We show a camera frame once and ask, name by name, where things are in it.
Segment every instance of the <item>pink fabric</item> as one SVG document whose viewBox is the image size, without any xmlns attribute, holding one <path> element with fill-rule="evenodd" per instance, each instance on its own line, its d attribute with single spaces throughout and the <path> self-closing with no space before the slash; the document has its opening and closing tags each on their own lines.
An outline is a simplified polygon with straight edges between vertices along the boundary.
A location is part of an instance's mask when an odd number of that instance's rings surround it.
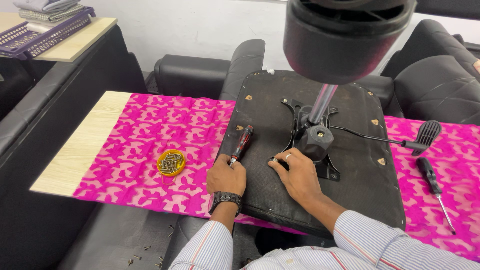
<svg viewBox="0 0 480 270">
<path fill-rule="evenodd" d="M 234 101 L 132 94 L 74 197 L 208 218 L 206 172 L 234 107 Z M 414 140 L 422 124 L 394 117 L 385 121 L 389 137 L 397 140 Z M 437 172 L 457 236 L 452 236 L 438 200 L 429 194 L 411 150 L 391 145 L 406 231 L 423 243 L 480 261 L 479 127 L 442 126 L 442 134 L 422 156 L 430 159 Z M 156 161 L 169 149 L 182 151 L 187 165 L 175 184 L 163 185 Z M 172 180 L 165 178 L 166 183 Z M 245 215 L 236 222 L 300 233 Z"/>
<path fill-rule="evenodd" d="M 385 117 L 390 139 L 412 140 L 422 121 Z M 411 237 L 480 262 L 480 128 L 442 124 L 443 131 L 422 154 L 430 160 L 442 201 L 456 230 L 450 232 L 442 207 L 418 171 L 412 150 L 391 144 Z"/>
<path fill-rule="evenodd" d="M 209 218 L 207 171 L 234 107 L 234 101 L 132 94 L 73 196 Z M 170 149 L 181 151 L 187 164 L 173 185 L 164 185 L 156 162 Z M 300 233 L 242 214 L 236 222 Z"/>
</svg>

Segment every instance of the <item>wooden table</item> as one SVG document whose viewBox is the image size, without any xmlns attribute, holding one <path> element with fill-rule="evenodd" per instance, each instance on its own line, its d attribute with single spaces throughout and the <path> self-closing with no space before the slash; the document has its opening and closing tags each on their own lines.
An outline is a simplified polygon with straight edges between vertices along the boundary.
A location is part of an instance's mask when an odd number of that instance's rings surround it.
<svg viewBox="0 0 480 270">
<path fill-rule="evenodd" d="M 73 62 L 118 22 L 116 18 L 91 19 L 91 24 L 34 59 Z M 23 22 L 18 13 L 0 12 L 0 33 Z"/>
<path fill-rule="evenodd" d="M 130 95 L 105 92 L 30 191 L 72 196 L 107 141 Z"/>
</svg>

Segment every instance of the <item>black screwdriver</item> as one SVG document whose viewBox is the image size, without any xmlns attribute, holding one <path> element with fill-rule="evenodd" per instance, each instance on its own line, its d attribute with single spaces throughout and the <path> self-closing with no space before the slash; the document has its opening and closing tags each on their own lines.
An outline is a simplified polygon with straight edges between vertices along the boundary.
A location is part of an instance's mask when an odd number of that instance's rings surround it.
<svg viewBox="0 0 480 270">
<path fill-rule="evenodd" d="M 237 149 L 235 149 L 235 152 L 233 152 L 232 159 L 230 160 L 230 167 L 241 158 L 244 150 L 248 147 L 252 136 L 253 127 L 249 125 L 243 130 L 243 133 L 240 136 L 239 145 L 237 146 Z"/>
<path fill-rule="evenodd" d="M 435 172 L 433 171 L 433 167 L 430 164 L 430 161 L 427 158 L 418 158 L 417 159 L 417 166 L 423 175 L 423 178 L 427 181 L 428 186 L 430 186 L 430 193 L 435 194 L 435 196 L 438 198 L 438 201 L 440 202 L 440 205 L 442 206 L 442 209 L 444 210 L 445 216 L 447 217 L 448 224 L 452 228 L 452 233 L 453 235 L 456 235 L 455 228 L 452 225 L 452 222 L 450 221 L 450 218 L 448 217 L 448 213 L 445 210 L 444 203 L 442 202 L 442 190 L 438 186 L 437 183 L 437 176 L 435 175 Z"/>
</svg>

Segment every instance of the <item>wristwatch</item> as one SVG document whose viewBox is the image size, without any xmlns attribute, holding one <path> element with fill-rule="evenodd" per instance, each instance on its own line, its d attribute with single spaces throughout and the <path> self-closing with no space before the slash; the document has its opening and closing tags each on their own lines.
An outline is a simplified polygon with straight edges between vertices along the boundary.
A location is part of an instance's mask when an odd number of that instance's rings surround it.
<svg viewBox="0 0 480 270">
<path fill-rule="evenodd" d="M 234 202 L 239 206 L 239 209 L 237 211 L 237 214 L 235 217 L 237 217 L 240 214 L 241 211 L 241 196 L 237 195 L 235 193 L 230 193 L 230 192 L 222 192 L 222 191 L 217 191 L 212 194 L 210 197 L 210 202 L 208 203 L 208 213 L 211 215 L 213 214 L 213 211 L 215 211 L 215 208 L 221 203 L 221 202 Z"/>
</svg>

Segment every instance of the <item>plastic tray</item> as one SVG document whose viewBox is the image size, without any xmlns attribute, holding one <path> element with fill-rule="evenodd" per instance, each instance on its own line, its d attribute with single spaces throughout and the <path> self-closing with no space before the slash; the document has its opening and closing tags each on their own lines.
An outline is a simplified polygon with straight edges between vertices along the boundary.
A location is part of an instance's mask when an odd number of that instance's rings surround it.
<svg viewBox="0 0 480 270">
<path fill-rule="evenodd" d="M 92 22 L 89 15 L 96 17 L 95 10 L 85 7 L 84 11 L 43 34 L 28 31 L 28 22 L 19 24 L 0 34 L 0 55 L 20 60 L 35 58 L 89 25 Z"/>
</svg>

